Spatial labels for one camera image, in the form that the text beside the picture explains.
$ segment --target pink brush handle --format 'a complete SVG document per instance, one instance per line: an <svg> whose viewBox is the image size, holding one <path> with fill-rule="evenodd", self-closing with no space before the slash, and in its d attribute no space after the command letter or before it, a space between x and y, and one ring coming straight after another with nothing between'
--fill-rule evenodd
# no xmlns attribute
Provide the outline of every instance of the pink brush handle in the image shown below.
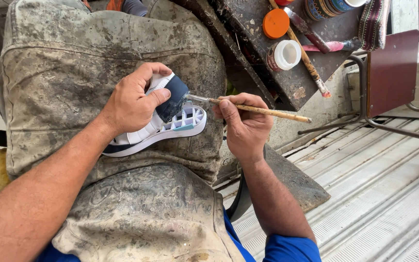
<svg viewBox="0 0 419 262"><path fill-rule="evenodd" d="M344 47L344 44L338 41L326 42L326 44L330 47L330 50L332 52L340 51ZM319 49L314 45L304 45L302 47L305 51L318 51L319 52Z"/></svg>

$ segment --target striped cloth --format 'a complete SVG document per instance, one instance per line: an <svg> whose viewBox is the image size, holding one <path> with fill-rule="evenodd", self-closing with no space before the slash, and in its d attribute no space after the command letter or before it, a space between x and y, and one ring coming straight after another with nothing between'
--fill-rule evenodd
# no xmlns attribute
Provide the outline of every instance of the striped cloth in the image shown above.
<svg viewBox="0 0 419 262"><path fill-rule="evenodd" d="M390 3L391 0L371 0L364 6L358 26L358 39L363 42L363 50L384 49Z"/></svg>

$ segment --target jar label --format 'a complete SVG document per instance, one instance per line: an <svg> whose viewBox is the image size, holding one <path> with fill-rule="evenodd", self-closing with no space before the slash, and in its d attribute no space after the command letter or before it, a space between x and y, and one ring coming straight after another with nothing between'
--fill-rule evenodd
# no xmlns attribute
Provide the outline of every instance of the jar label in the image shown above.
<svg viewBox="0 0 419 262"><path fill-rule="evenodd" d="M266 54L266 63L268 64L268 66L276 72L281 72L283 71L281 68L279 68L276 64L276 60L274 59L274 50L276 49L277 43L272 45L269 49L268 49L268 53Z"/></svg>

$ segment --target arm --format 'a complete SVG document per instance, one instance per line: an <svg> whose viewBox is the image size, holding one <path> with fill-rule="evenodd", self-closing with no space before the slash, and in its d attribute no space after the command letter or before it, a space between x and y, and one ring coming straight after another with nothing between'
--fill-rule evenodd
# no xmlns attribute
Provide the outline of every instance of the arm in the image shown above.
<svg viewBox="0 0 419 262"><path fill-rule="evenodd" d="M170 97L166 89L145 96L153 73L169 75L171 70L161 63L145 63L126 76L85 129L0 192L0 261L35 259L61 227L108 143L123 132L143 128L154 108Z"/></svg>
<svg viewBox="0 0 419 262"><path fill-rule="evenodd" d="M268 236L306 237L316 242L301 207L263 157L272 116L237 110L234 104L268 106L260 97L247 93L223 99L213 111L216 117L226 119L227 146L240 161L261 228Z"/></svg>

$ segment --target fingernail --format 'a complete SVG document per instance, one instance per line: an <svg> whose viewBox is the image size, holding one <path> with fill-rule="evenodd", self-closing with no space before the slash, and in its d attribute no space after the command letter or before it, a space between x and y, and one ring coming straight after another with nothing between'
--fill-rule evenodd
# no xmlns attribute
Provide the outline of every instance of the fingernail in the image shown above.
<svg viewBox="0 0 419 262"><path fill-rule="evenodd" d="M169 89L164 88L163 91L162 91L162 93L163 93L163 95L166 98L170 98L171 97L171 91L169 91Z"/></svg>
<svg viewBox="0 0 419 262"><path fill-rule="evenodd" d="M227 100L222 100L220 103L219 103L219 107L221 108L221 109L224 109L224 108L226 108L226 107L228 107L229 106L229 102L227 102Z"/></svg>

